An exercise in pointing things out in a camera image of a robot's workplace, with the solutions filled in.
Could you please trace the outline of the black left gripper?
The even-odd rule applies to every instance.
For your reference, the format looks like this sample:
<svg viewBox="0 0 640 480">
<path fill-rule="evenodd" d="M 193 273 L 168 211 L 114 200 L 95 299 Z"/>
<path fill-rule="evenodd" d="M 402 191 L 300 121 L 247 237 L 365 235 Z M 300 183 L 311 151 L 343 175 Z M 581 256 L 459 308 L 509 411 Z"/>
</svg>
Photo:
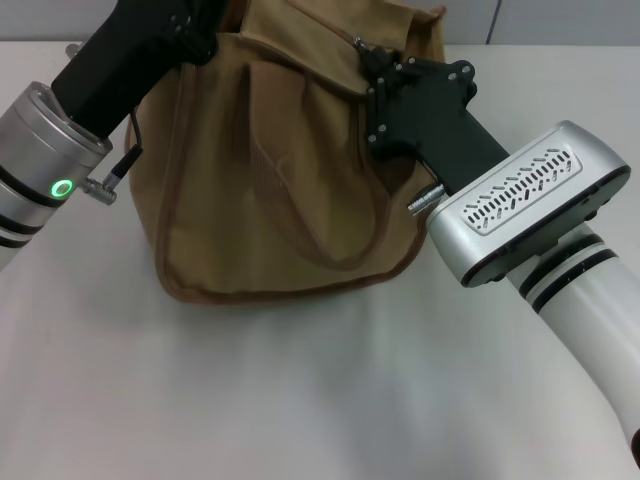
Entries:
<svg viewBox="0 0 640 480">
<path fill-rule="evenodd" d="M 225 14 L 223 0 L 119 1 L 51 89 L 71 120 L 105 139 L 169 69 L 214 57 Z"/>
</svg>

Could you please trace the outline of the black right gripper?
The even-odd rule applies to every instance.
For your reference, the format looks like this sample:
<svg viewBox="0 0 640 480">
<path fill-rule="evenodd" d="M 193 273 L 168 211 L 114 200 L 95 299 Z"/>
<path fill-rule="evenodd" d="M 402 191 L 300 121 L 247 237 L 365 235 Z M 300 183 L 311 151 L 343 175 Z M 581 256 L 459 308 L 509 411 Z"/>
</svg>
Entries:
<svg viewBox="0 0 640 480">
<path fill-rule="evenodd" d="M 368 83 L 366 140 L 374 148 L 381 137 L 380 161 L 414 160 L 455 194 L 509 156 L 467 110 L 477 93 L 470 62 L 403 60 L 395 50 L 363 47 L 362 69 Z M 382 108 L 381 135 L 378 103 L 384 88 L 394 93 Z"/>
</svg>

